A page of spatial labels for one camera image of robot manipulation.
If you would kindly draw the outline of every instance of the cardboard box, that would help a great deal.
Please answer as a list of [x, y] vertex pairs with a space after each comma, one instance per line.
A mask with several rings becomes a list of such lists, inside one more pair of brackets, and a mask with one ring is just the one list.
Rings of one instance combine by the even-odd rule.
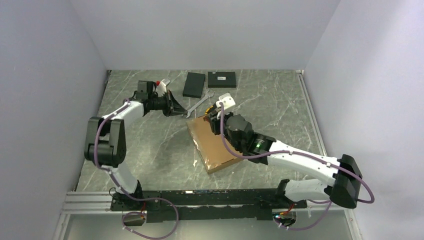
[[[212, 133], [209, 122], [203, 120], [203, 116], [188, 120], [187, 127], [208, 174], [243, 160], [234, 157], [227, 151], [221, 136]], [[241, 155], [227, 140], [225, 141], [234, 152]]]

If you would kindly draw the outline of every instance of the gray wall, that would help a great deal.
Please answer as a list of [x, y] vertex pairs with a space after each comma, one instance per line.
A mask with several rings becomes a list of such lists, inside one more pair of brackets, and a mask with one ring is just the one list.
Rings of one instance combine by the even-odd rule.
[[108, 69], [304, 69], [340, 0], [71, 0]]
[[355, 211], [367, 240], [424, 236], [423, 43], [421, 0], [342, 0], [305, 69], [328, 152], [376, 195]]
[[0, 239], [52, 238], [105, 77], [69, 1], [0, 0]]

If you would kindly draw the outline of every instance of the wrench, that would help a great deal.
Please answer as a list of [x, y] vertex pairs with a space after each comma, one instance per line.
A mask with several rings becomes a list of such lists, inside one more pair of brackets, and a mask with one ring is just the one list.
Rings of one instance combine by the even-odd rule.
[[192, 114], [192, 112], [200, 105], [202, 104], [204, 101], [206, 101], [206, 99], [211, 98], [214, 96], [214, 91], [210, 90], [209, 88], [206, 89], [206, 93], [204, 94], [204, 96], [202, 97], [202, 99], [200, 99], [194, 106], [190, 107], [189, 110], [187, 110], [187, 117], [186, 119], [188, 119], [190, 117], [190, 114]]

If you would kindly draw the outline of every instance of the marble tabletop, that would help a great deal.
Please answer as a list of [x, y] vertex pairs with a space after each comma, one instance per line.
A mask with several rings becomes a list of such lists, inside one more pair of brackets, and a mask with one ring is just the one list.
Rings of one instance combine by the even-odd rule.
[[[131, 97], [138, 80], [170, 79], [175, 99], [186, 109], [198, 98], [183, 97], [187, 72], [214, 70], [114, 70], [111, 72], [98, 115], [120, 107]], [[236, 72], [237, 88], [213, 88], [215, 95], [202, 103], [191, 118], [201, 116], [211, 103], [225, 93], [233, 96], [241, 114], [258, 133], [274, 137], [295, 148], [319, 154], [305, 96], [294, 70], [228, 70]], [[165, 117], [151, 111], [126, 131], [125, 161], [143, 190], [203, 190], [276, 188], [282, 179], [300, 180], [304, 174], [278, 166], [247, 160], [207, 174], [187, 130], [186, 118]], [[107, 191], [113, 183], [106, 173], [84, 161], [77, 191]]]

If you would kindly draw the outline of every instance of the black box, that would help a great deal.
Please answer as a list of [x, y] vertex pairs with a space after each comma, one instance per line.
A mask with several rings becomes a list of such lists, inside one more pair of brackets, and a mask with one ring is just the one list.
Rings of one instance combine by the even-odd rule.
[[206, 75], [203, 73], [187, 73], [182, 96], [200, 99], [202, 97], [203, 86], [205, 85], [205, 77]]
[[237, 87], [236, 72], [234, 71], [208, 71], [208, 88], [235, 88]]

